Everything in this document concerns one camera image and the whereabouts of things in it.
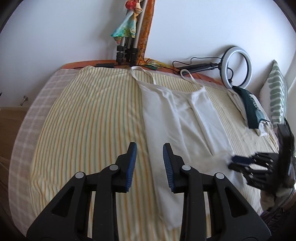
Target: bed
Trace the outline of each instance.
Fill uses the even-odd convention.
[[[86,72],[92,76],[91,73],[95,71],[96,68],[91,66],[82,70],[57,71],[30,107],[15,141],[9,169],[9,203],[13,221],[17,228],[26,234],[36,216],[71,176],[77,171],[84,171],[86,174],[99,172],[114,163],[118,155],[125,153],[130,141],[135,141],[138,155],[133,184],[128,194],[117,195],[120,240],[178,240],[180,229],[167,230],[158,215],[139,87],[130,80],[127,69],[104,69],[104,75],[95,82],[92,78],[83,78]],[[136,75],[142,81],[150,81],[142,72],[136,72]],[[192,84],[177,75],[163,72],[153,72],[153,75],[157,84],[169,89],[195,91]],[[258,137],[254,130],[245,126],[224,86],[200,78],[208,78],[200,76],[197,81],[206,87],[236,154],[248,156],[256,151],[277,151],[277,141],[273,137]],[[77,89],[69,93],[69,88],[73,88],[77,81],[80,81]],[[97,107],[86,107],[87,95],[79,95],[83,93],[82,88],[90,91],[95,88],[97,93],[100,93],[96,95]],[[68,101],[64,102],[64,107],[57,106],[57,103],[66,99]],[[78,141],[91,145],[92,150],[84,152],[86,159],[74,156],[65,158],[62,152],[67,148],[55,146],[63,138],[58,134],[51,135],[54,132],[65,133],[63,136],[71,133],[72,128],[67,128],[67,124],[65,128],[62,128],[63,125],[57,125],[59,121],[71,122],[63,115],[67,102],[71,102],[69,106],[78,106],[80,109],[81,103],[85,102],[83,109],[90,109],[89,114],[81,115],[78,109],[74,108],[71,115],[77,116],[77,120],[86,118],[91,126],[97,125],[95,131],[93,127],[85,129],[87,135],[95,133],[97,139],[88,139],[83,134],[75,139],[76,144]],[[78,124],[82,130],[86,126],[85,120],[83,122],[84,124]],[[50,135],[51,141],[45,141]],[[257,213],[262,212],[258,190],[245,186],[242,194]]]
[[[139,57],[137,64],[139,65],[154,63],[156,66],[161,66],[161,63],[155,63],[153,60],[144,58],[153,17],[154,2],[155,0],[148,1],[143,20],[144,27],[141,29],[138,44]],[[48,159],[36,158],[38,151],[42,151],[42,148],[37,147],[37,145],[40,143],[40,138],[45,135],[45,132],[42,134],[42,130],[44,130],[49,113],[53,110],[58,111],[57,108],[53,109],[53,106],[65,89],[71,85],[77,74],[84,71],[79,70],[79,68],[87,65],[94,66],[96,63],[98,61],[77,62],[63,66],[49,79],[31,105],[16,138],[9,168],[9,204],[13,221],[16,227],[25,235],[38,213],[75,172],[85,171],[86,174],[90,174],[100,171],[104,166],[114,163],[118,155],[125,153],[130,141],[135,141],[138,144],[138,157],[131,191],[126,195],[117,195],[120,240],[179,240],[180,229],[167,230],[158,215],[144,133],[144,122],[141,115],[141,95],[136,85],[128,85],[128,82],[125,82],[122,78],[122,76],[128,76],[126,72],[118,70],[117,75],[121,77],[115,77],[114,79],[119,81],[114,81],[114,79],[109,81],[100,80],[104,81],[105,85],[108,86],[107,92],[109,93],[108,98],[100,102],[101,106],[106,104],[106,108],[102,109],[104,111],[101,116],[109,118],[109,121],[105,120],[104,122],[109,131],[108,135],[106,133],[100,134],[100,138],[116,136],[115,128],[111,128],[110,123],[114,122],[121,126],[118,139],[110,138],[112,141],[105,140],[108,144],[99,147],[100,155],[104,156],[100,158],[101,165],[83,167],[79,164],[77,168],[70,169],[69,173],[65,174],[57,182],[50,175],[49,177],[44,175],[46,170],[40,168],[42,166],[47,167],[49,163]],[[157,84],[173,90],[194,91],[192,86],[180,79],[179,76],[174,75],[173,71],[165,68],[159,68],[158,70],[161,72],[153,72]],[[142,77],[143,81],[149,81],[141,73],[136,74]],[[245,126],[241,114],[227,97],[226,89],[221,82],[201,74],[195,74],[194,77],[206,87],[236,154],[249,156],[256,151],[274,152],[278,150],[277,141],[274,138],[270,136],[258,137],[253,130],[249,130]],[[113,97],[118,96],[115,93],[120,93],[123,87],[125,87],[128,98],[118,101],[121,103],[120,108],[127,111],[127,115],[120,115],[119,112],[116,112],[116,108],[107,105],[107,103],[111,103],[110,100]],[[54,151],[54,145],[48,145],[46,148]],[[257,213],[262,211],[259,204],[260,193],[258,190],[246,186],[242,190],[242,194]]]

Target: black clamp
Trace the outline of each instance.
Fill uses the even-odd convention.
[[[116,53],[116,62],[118,63],[118,65],[121,65],[122,62],[124,61],[125,50],[126,50],[125,46],[121,46],[121,45],[117,46],[118,52]]]
[[[137,64],[139,50],[137,48],[131,49],[131,64]]]
[[[35,219],[27,232],[30,241],[118,241],[116,196],[132,183],[137,147],[131,142],[126,154],[101,172],[76,173]],[[87,237],[89,206],[96,192],[92,239]]]
[[[169,187],[184,193],[180,241],[266,241],[271,233],[254,209],[222,174],[201,174],[174,155],[169,143],[163,146],[163,160]],[[211,238],[206,238],[203,192],[208,193]]]

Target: black cable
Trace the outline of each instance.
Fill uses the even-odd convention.
[[[150,64],[146,64],[146,65],[137,65],[137,66],[140,66],[140,67],[147,67],[147,68],[149,68],[149,66],[150,66],[150,67],[153,67],[153,68],[156,69],[156,70],[157,70],[158,68],[165,68],[165,69],[170,69],[170,70],[176,72],[177,74],[179,74],[178,71],[175,71],[174,69],[171,69],[171,68],[168,68],[168,67],[164,67],[164,66],[158,66],[158,67],[155,67],[155,66],[150,65]]]
[[[233,72],[232,68],[227,67],[227,69],[229,69],[232,72],[231,78],[229,79],[229,82],[232,83],[232,78],[233,78],[234,72]]]
[[[175,61],[172,62],[172,66],[175,68],[175,66],[174,66],[174,63],[175,63],[175,62],[180,63],[180,64],[185,64],[185,65],[191,65],[191,64],[192,64],[192,60],[195,59],[195,58],[197,58],[197,59],[205,59],[205,58],[218,58],[218,59],[222,59],[222,58],[220,58],[220,57],[203,57],[203,58],[192,57],[192,58],[190,59],[190,63],[189,63],[189,64],[187,64],[187,63],[183,63],[183,62],[180,62],[180,61],[176,61],[176,60],[175,60]]]

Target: white wall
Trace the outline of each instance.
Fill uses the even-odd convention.
[[[295,135],[296,144],[296,82],[293,82],[288,92],[288,109],[287,121],[289,122],[291,131]]]
[[[258,93],[272,60],[286,74],[296,50],[296,33],[272,0],[156,1],[146,58],[171,64],[194,56],[221,57],[231,46],[250,55],[253,78],[248,89]],[[229,66],[235,71],[234,84],[241,83],[247,72],[244,59],[237,54]],[[204,74],[219,78],[218,70]]]
[[[25,0],[0,34],[0,106],[29,106],[66,63],[115,59],[125,1]]]
[[[292,60],[290,68],[285,75],[285,79],[287,82],[288,89],[291,87],[293,82],[296,82],[296,52],[294,54],[294,58]]]

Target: white towel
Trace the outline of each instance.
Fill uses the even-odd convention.
[[[242,117],[245,120],[245,124],[246,126],[248,126],[248,118],[247,118],[247,114],[246,114],[246,110],[244,107],[244,103],[242,101],[242,98],[239,96],[238,93],[236,93],[234,90],[228,89],[227,91],[230,99],[232,100],[232,102],[235,104],[235,106],[237,107],[237,109],[240,111],[240,113],[242,114]],[[272,123],[270,122],[267,114],[265,113],[264,109],[262,108],[261,104],[259,103],[259,101],[257,100],[256,96],[251,95],[251,97],[254,99],[255,103],[257,104],[258,108],[262,111],[262,113],[264,114],[265,120],[262,120],[259,123],[258,129],[255,129],[256,133],[258,136],[262,137],[262,136],[266,136],[268,135],[271,130],[273,130],[273,126]]]
[[[241,173],[228,169],[233,149],[204,86],[193,82],[198,90],[185,93],[138,80],[137,83],[142,92],[143,118],[158,209],[166,227],[171,230],[181,226],[183,194],[173,194],[168,186],[163,162],[165,143],[170,143],[174,154],[200,173],[224,173],[238,189],[245,181]]]

